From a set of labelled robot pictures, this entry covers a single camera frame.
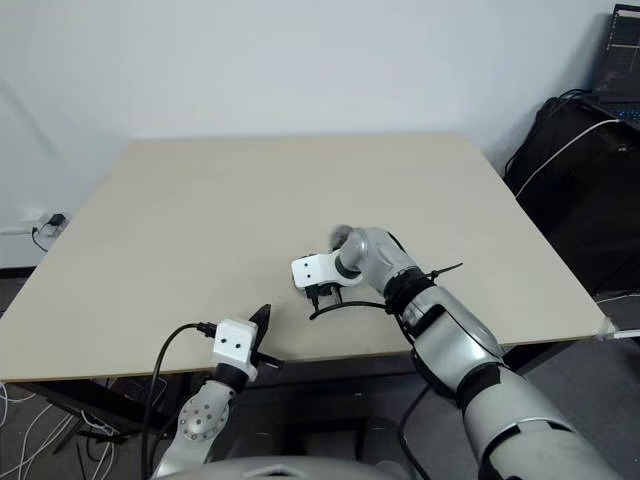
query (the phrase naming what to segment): wall outlet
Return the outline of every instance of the wall outlet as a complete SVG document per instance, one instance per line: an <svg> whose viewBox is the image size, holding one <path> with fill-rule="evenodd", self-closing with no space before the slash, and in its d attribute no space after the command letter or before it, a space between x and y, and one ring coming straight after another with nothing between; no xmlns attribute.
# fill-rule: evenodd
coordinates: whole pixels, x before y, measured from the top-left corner
<svg viewBox="0 0 640 480"><path fill-rule="evenodd" d="M67 212L44 212L42 210L30 210L22 215L18 223L11 227L0 229L0 236L3 235L31 235L31 229L36 227L38 230L51 219L56 213L62 213L66 220L58 227L46 227L41 236L57 237L67 227L71 216Z"/></svg>

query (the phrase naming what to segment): laptop screen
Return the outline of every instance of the laptop screen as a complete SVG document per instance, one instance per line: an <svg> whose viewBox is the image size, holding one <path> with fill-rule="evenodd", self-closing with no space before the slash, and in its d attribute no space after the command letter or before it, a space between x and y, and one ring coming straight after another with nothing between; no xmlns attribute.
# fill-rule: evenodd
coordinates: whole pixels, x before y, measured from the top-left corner
<svg viewBox="0 0 640 480"><path fill-rule="evenodd" d="M600 97L640 99L640 7L615 6L594 80Z"/></svg>

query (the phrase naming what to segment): white power cord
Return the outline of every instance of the white power cord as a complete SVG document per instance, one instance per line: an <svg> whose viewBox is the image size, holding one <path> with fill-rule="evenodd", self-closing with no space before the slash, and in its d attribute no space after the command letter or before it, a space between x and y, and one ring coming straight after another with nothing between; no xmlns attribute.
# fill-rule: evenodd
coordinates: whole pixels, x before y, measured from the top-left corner
<svg viewBox="0 0 640 480"><path fill-rule="evenodd" d="M4 395L0 395L0 399L4 401L4 407L2 409L2 420L0 420L0 428L1 428L4 426L5 422L7 421L7 413L9 412L10 403L26 402L27 400L31 400L33 397L35 397L36 394L33 393L24 398L9 398L9 393L7 392L7 386L3 382L0 382L0 390L4 392Z"/></svg>
<svg viewBox="0 0 640 480"><path fill-rule="evenodd" d="M640 297L640 293L627 293L626 295L618 295L617 297L604 298L602 300L598 300L596 303L600 305L601 303L613 302L614 300L620 300L621 298L628 298L628 297Z"/></svg>
<svg viewBox="0 0 640 480"><path fill-rule="evenodd" d="M0 395L0 398L2 398L2 400L8 403L22 403L22 402L26 402L27 400L31 400L33 397L36 396L35 393L32 393L31 395L28 395L24 398L9 398L9 394L7 393L7 388L4 382L0 382L0 388L2 388L2 390L4 391L4 395Z"/></svg>
<svg viewBox="0 0 640 480"><path fill-rule="evenodd" d="M99 430L106 435L113 435L114 433L116 433L116 430L114 428L110 427L104 422L102 422L102 425L98 425L96 423L90 422L83 410L80 410L80 415L82 416L84 423L86 423L90 427L95 428L96 430ZM100 461L98 462L98 466L93 472L93 476L91 477L91 480L96 480L96 478L98 477L98 472L100 471L100 468L102 468L102 464L104 463L104 460L107 457L109 448L111 448L111 457L109 458L109 464L107 465L106 470L102 474L102 477L100 477L100 480L104 480L105 478L107 478L107 475L109 475L109 473L111 472L111 468L113 467L113 458L115 457L115 454L116 454L115 446L113 445L113 443L109 443L102 451L102 455L100 456Z"/></svg>
<svg viewBox="0 0 640 480"><path fill-rule="evenodd" d="M102 477L100 477L100 480L104 480L105 478L107 478L107 475L109 475L109 472L111 471L111 467L113 466L113 457L115 455L114 446L112 443L107 445L103 450L102 456L100 457L100 461L98 462L98 466L96 467L96 470L93 472L93 476L91 477L91 480L96 480L96 478L98 478L98 472L100 471L100 467L102 467L102 464L104 463L104 459L107 458L107 453L109 452L109 448L111 448L111 458L109 459L109 465L107 465L107 469L102 474Z"/></svg>
<svg viewBox="0 0 640 480"><path fill-rule="evenodd" d="M549 157L549 159L544 162L542 165L540 165L538 168L535 169L535 171L529 176L529 178L527 178L527 181L524 182L522 184L522 186L520 187L520 190L518 190L518 193L516 193L515 198L518 198L520 196L520 194L522 193L522 191L527 188L527 185L529 185L529 182L531 180L533 180L533 178L540 173L540 171L546 167L547 165L549 165L558 155L560 155L562 152L564 152L567 148L569 148L571 145L573 145L575 142L577 142L578 140L580 140L582 137L584 137L587 133L591 132L592 130L595 130L598 127L601 127L602 125L606 125L608 123L620 123L620 120L615 118L615 119L609 119L609 120L603 120L602 122L596 123L595 125L591 125L589 128L587 128L586 130L582 131L582 133L579 133L578 135L576 135L575 137L573 137L572 140L570 140L564 147L562 147L560 150L558 150L556 153L554 153L553 155L551 155Z"/></svg>
<svg viewBox="0 0 640 480"><path fill-rule="evenodd" d="M45 413L47 413L51 408L53 408L53 405L51 404L44 407L42 411L38 415L36 415L36 418L33 419L31 424L27 427L27 431L24 433L24 438L22 439L22 454L20 455L20 463L18 464L18 480L22 478L22 465L24 462L24 453L27 448L27 439L29 438L29 432L31 432L31 429L36 424L36 422L40 419L40 417L42 417Z"/></svg>
<svg viewBox="0 0 640 480"><path fill-rule="evenodd" d="M66 430L66 428L69 426L69 424L71 423L72 420L73 420L73 415L70 415L70 414L66 415L62 420L60 420L60 423L58 423L58 425L53 427L53 430L51 430L49 435L47 435L47 438L44 439L44 442L42 442L40 444L38 449L40 449L45 444L46 445L50 445L51 442L55 440L55 438L57 438L60 434L62 434L62 432L64 432ZM31 465L33 465L33 462L35 460L36 460L35 457L31 457L30 460L27 459L25 461L26 468L24 469L24 476L22 477L22 480L27 480L27 475L29 475L29 469L31 468Z"/></svg>
<svg viewBox="0 0 640 480"><path fill-rule="evenodd" d="M42 445L40 445L40 447L38 447L38 449L31 454L31 456L29 458L27 458L26 460L21 460L20 463L18 465L16 465L15 467L7 470L6 472L0 473L0 478L4 478L7 475L12 474L13 472L15 472L16 470L21 469L22 466L28 464L29 462L31 462L34 458L36 458L40 453L42 453L42 451L44 451L49 445L51 445L53 442L55 442L55 440L62 434L62 432L64 432L64 430L67 428L67 426L69 425L69 423L71 423L71 420L73 419L72 416L67 415L67 417L63 418L60 423L58 423L58 425L54 428L54 431L57 430L57 432L55 433L55 435L53 435L51 438L49 438L49 440L45 441Z"/></svg>

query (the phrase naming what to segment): wooden table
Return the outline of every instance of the wooden table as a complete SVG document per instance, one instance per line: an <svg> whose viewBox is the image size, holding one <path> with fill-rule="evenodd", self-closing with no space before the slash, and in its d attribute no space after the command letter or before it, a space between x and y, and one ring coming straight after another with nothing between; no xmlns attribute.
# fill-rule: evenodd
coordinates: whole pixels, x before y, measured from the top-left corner
<svg viewBox="0 0 640 480"><path fill-rule="evenodd" d="M382 311L309 321L290 262L338 224L391 232L503 344L597 334L605 317L481 153L457 135L133 142L0 321L0 378L149 372L188 322L271 303L262 350L311 361L406 350ZM380 300L358 287L351 298ZM179 336L167 371L211 366Z"/></svg>

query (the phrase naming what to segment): black bag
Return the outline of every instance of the black bag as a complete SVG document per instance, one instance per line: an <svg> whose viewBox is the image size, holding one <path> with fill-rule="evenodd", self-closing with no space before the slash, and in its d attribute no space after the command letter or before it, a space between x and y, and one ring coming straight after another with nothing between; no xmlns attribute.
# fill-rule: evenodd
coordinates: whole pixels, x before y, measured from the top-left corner
<svg viewBox="0 0 640 480"><path fill-rule="evenodd" d="M554 153L607 118L580 100L548 100L505 183L517 194ZM598 127L540 170L517 197L592 295L640 289L639 146L640 132L627 125Z"/></svg>

